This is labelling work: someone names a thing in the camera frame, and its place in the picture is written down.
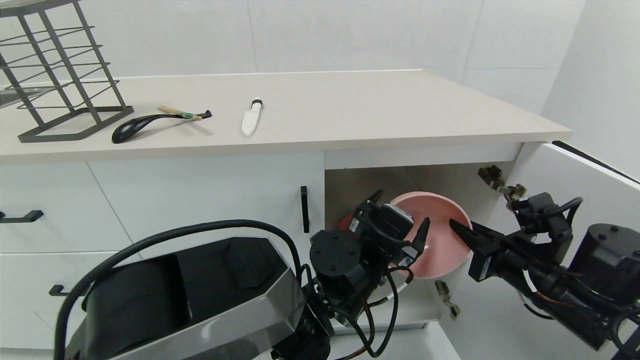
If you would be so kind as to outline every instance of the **countertop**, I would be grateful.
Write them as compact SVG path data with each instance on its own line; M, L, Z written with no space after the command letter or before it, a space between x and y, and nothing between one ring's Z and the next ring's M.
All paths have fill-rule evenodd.
M87 85L89 93L102 85ZM118 88L135 109L126 119L158 113L160 105L211 110L213 118L157 120L121 144L111 143L111 133L125 120L80 141L20 143L17 135L36 123L13 105L0 109L0 163L540 142L571 135L564 126L423 70L125 78ZM67 89L79 102L73 87ZM245 138L240 123L254 97L264 107L255 134ZM51 92L35 104L61 100ZM116 104L110 91L94 101ZM51 120L64 111L41 115ZM90 120L82 116L49 131L78 132Z

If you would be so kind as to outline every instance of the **red bowl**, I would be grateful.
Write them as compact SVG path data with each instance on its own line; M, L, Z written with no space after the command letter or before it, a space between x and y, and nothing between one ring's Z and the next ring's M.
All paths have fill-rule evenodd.
M418 227L429 217L431 225L421 257L410 267L419 279L435 279L458 268L467 258L469 247L449 226L449 219L471 228L471 220L455 202L429 192L410 192L391 201L413 217L413 229L405 240L412 241Z

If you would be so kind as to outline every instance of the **black metal rack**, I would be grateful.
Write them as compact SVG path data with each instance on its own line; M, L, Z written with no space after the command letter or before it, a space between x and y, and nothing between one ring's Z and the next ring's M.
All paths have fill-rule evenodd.
M51 24L49 16L46 14L46 10L50 10L51 8L56 8L67 4L73 5L81 25L78 27L56 29ZM26 16L32 14L36 14L37 17L40 18L42 24L44 25L44 30L31 30ZM24 34L4 40L0 39L0 69L4 71L4 74L11 84L10 86L6 87L5 90L13 90L16 92L16 94L22 101L22 105L20 105L19 108L28 110L33 119L38 124L37 127L25 133L22 133L21 135L18 135L18 139L21 142L28 143L82 140L87 136L96 133L98 130L124 118L125 116L133 112L133 107L127 106L125 104L122 96L120 95L120 92L118 91L116 84L119 81L114 80L111 76L111 73L108 69L108 65L110 63L105 62L102 54L100 53L99 49L102 47L102 45L96 43L91 32L93 26L89 26L89 24L87 24L82 9L80 8L79 0L14 0L6 3L1 3L0 19L7 17L16 17L20 22L20 25L22 26ZM60 40L61 37L82 31L86 33L86 37L88 39L87 45L76 45L67 47L63 46ZM52 42L54 48L42 50L42 44L48 41ZM16 60L6 61L2 54L2 48L20 45L30 45L31 49L33 50L33 54L24 56ZM96 62L72 63L72 59L90 52L95 53L95 57L97 59ZM49 62L45 56L46 53L57 53L57 55L60 57L60 60ZM30 61L34 59L37 59L39 63L35 65L30 63ZM89 67L90 70L84 71L79 75L79 67ZM38 71L36 74L30 75L24 79L17 79L14 71L16 69L28 68L41 69L41 71ZM54 71L62 68L67 70L70 80L61 82L58 77L56 77ZM92 74L95 74L100 70L104 72L105 79L86 79L88 76L91 76ZM51 81L50 85L28 85L28 81L44 74L49 77L49 80ZM96 83L104 83L106 84L106 86L102 90L89 94L87 89L85 88L85 85ZM77 90L78 94L82 98L81 102L77 104L73 104L71 102L68 93L66 93L65 91L65 89L67 89L67 87L70 85L73 85L72 88L75 88ZM38 91L35 95L33 95L34 89L42 89L42 91ZM92 99L108 91L109 89L113 91L119 105L94 106ZM51 92L57 92L60 96L61 102L59 106L34 105L35 101ZM38 110L51 108L66 108L69 110L69 112L55 119L45 121ZM115 112L115 114L108 117L107 119L102 120L99 113L103 112ZM95 121L94 125L78 133L41 135L42 132L58 126L84 113L91 114L93 121Z

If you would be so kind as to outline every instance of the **open cabinet door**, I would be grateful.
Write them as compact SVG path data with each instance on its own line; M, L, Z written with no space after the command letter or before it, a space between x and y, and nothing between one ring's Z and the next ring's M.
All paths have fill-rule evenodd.
M555 145L527 144L508 183L525 185L528 196L548 192L557 204L584 198L573 221L574 239L565 266L591 224L640 230L640 184ZM519 230L504 201L498 202L486 225L505 234ZM468 264L452 294L452 303L461 309L459 317L453 321L445 315L440 320L461 360L610 360L617 352L611 342L595 352L555 320L530 314L502 279L492 277L478 283L467 271Z

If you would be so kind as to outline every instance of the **black cabinet handle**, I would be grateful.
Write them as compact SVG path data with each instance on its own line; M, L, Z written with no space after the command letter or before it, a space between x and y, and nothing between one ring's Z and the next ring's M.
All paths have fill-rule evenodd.
M6 215L0 211L0 223L2 224L15 224L18 222L34 222L42 217L44 213L42 210L31 210L27 215L24 215L21 218L8 218Z
M307 187L300 187L300 200L302 201L302 226L305 234L309 233L309 200L307 196Z
M49 295L51 295L51 296L67 296L67 295L69 295L69 293L62 291L64 289L65 289L64 286L56 284L54 286L51 286L51 289L49 290ZM82 292L82 294L80 294L80 296L85 296L86 295L86 291L87 291L87 289L84 289L84 291Z

